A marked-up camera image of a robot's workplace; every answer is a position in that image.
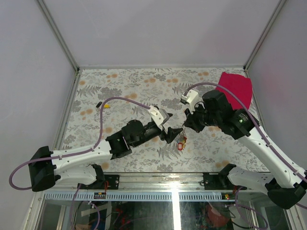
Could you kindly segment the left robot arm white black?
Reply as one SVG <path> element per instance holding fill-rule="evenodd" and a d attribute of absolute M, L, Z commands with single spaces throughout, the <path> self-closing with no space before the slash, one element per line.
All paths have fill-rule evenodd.
<path fill-rule="evenodd" d="M 105 177 L 102 163 L 123 158 L 155 137 L 171 143 L 183 128 L 165 128 L 164 123 L 151 120 L 143 125 L 130 120 L 120 131 L 101 140 L 98 144 L 69 150 L 51 151 L 40 147 L 28 164 L 31 189 L 45 191 L 55 185 L 80 185 L 82 189 L 100 189 Z"/>

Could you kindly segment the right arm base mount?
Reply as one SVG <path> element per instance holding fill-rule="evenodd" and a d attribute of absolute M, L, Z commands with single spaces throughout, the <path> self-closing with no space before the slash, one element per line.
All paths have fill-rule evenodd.
<path fill-rule="evenodd" d="M 203 179 L 199 182 L 205 190 L 233 190 L 235 186 L 228 179 L 230 171 L 235 168 L 234 164 L 227 164 L 217 173 L 203 172 Z"/>

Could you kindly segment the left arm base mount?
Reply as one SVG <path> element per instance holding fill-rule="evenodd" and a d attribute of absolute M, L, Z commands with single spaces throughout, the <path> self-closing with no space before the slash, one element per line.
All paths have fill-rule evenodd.
<path fill-rule="evenodd" d="M 81 189 L 105 189 L 105 190 L 118 190 L 119 179 L 118 174 L 107 174 L 105 175 L 100 165 L 92 164 L 91 167 L 94 169 L 95 177 L 94 181 L 90 184 L 78 183 Z"/>

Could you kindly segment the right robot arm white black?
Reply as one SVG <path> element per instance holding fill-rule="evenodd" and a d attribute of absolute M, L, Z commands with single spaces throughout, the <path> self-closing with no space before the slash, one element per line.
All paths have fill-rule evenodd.
<path fill-rule="evenodd" d="M 290 209 L 307 191 L 307 172 L 291 160 L 265 133 L 255 117 L 244 109 L 234 110 L 226 95 L 212 90 L 199 96 L 189 90 L 181 96 L 189 106 L 185 110 L 185 127 L 197 133 L 205 127 L 218 127 L 247 147 L 269 170 L 269 174 L 251 172 L 234 164 L 219 172 L 219 185 L 229 189 L 233 185 L 251 188 L 268 196 L 277 206 Z"/>

